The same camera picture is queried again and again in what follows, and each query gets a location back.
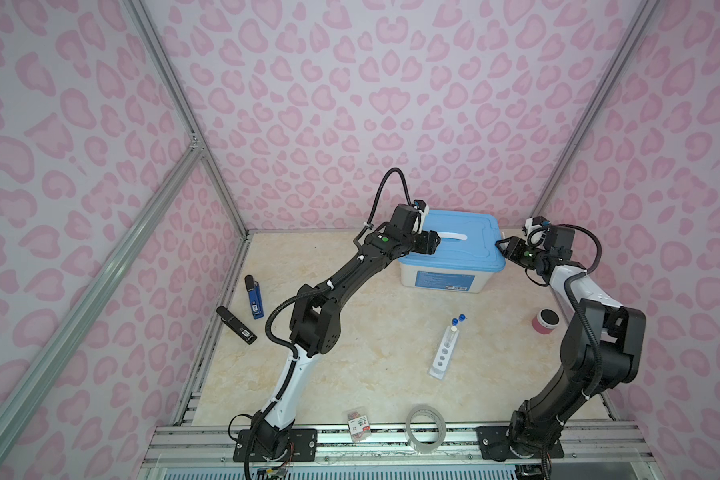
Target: storage box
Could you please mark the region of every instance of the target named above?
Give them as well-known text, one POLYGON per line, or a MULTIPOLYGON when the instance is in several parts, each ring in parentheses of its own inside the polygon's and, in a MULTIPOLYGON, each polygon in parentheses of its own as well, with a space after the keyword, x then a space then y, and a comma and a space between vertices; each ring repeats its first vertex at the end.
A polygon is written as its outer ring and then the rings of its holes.
POLYGON ((434 255, 400 259, 403 285, 478 293, 491 275, 504 269, 504 257, 495 245, 501 232, 493 215, 430 210, 424 229, 446 237, 434 255))

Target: black mounting plate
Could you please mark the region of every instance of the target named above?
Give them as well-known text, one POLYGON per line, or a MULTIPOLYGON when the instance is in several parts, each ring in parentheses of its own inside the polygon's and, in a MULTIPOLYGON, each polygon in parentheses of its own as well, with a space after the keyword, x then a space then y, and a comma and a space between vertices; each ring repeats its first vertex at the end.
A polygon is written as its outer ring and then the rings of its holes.
MULTIPOLYGON (((235 462, 242 463, 246 456, 246 441, 250 430, 241 430, 238 435, 238 445, 242 445, 240 448, 235 448, 235 453, 232 455, 232 460, 235 462)), ((288 441, 293 444, 293 456, 291 462, 314 462, 315 454, 317 452, 317 430, 314 428, 292 428, 288 433, 288 441)), ((256 444, 253 444, 253 452, 251 452, 250 462, 280 462, 284 458, 278 460, 269 460, 259 452, 256 444)))
MULTIPOLYGON (((477 427, 475 430, 478 433, 478 445, 480 445, 480 454, 483 456, 483 460, 492 460, 492 457, 488 454, 488 450, 492 447, 494 456, 506 456, 507 460, 519 460, 509 451, 509 443, 507 442, 507 430, 506 427, 477 427), (485 445, 483 440, 488 440, 488 445, 485 445)), ((549 454, 552 458, 562 458, 565 456, 563 452, 563 446, 560 444, 560 440, 557 440, 552 448, 549 449, 549 454)), ((532 458, 541 459, 541 453, 534 454, 532 458)))

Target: blue label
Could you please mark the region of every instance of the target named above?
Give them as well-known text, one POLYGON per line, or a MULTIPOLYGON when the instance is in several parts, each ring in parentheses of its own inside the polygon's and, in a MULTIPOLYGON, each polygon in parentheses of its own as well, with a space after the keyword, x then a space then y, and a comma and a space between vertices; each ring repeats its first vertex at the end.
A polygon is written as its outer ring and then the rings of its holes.
POLYGON ((474 280, 474 275, 436 274, 422 271, 416 273, 416 286, 423 288, 466 292, 472 286, 472 280, 474 280))

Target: pink leopard print wallpaper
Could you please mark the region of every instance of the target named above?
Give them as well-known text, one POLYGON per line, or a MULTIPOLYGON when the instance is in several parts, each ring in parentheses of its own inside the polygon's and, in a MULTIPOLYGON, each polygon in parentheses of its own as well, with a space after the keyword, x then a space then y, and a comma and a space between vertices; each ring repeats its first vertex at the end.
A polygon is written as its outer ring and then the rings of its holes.
POLYGON ((639 4, 146 3, 255 229, 361 226, 393 165, 432 207, 521 224, 639 4))
POLYGON ((720 0, 668 3, 547 216, 591 228, 597 282, 648 316, 620 413, 667 480, 720 480, 720 0))
POLYGON ((0 1, 0 404, 186 148, 116 0, 0 1))
POLYGON ((0 480, 134 478, 168 423, 238 242, 203 166, 130 268, 0 480))

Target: beige marble surface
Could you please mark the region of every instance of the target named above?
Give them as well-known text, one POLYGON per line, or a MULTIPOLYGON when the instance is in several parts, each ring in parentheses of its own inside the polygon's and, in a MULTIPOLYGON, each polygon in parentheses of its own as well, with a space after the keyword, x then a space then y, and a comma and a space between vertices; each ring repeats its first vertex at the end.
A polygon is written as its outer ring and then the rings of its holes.
MULTIPOLYGON (((506 235, 516 234, 511 230, 506 235)), ((266 318, 254 320, 242 283, 261 284, 267 315, 303 283, 324 281, 355 252, 352 233, 256 234, 230 307, 259 339, 248 346, 224 329, 214 353, 193 425, 226 425, 237 413, 254 413, 272 394, 288 349, 270 342, 266 318)), ((413 405, 427 403, 447 422, 508 420, 536 395, 560 365, 564 328, 540 335, 530 319, 541 308, 557 310, 548 289, 507 265, 479 294, 424 290, 400 283, 394 262, 358 290, 342 311, 342 335, 315 368, 296 423, 346 421, 344 411, 368 410, 371 422, 404 422, 413 405), (451 318, 467 321, 444 380, 427 374, 451 318)), ((273 331, 289 334, 291 307, 273 331)), ((600 396, 574 418, 608 418, 600 396)))

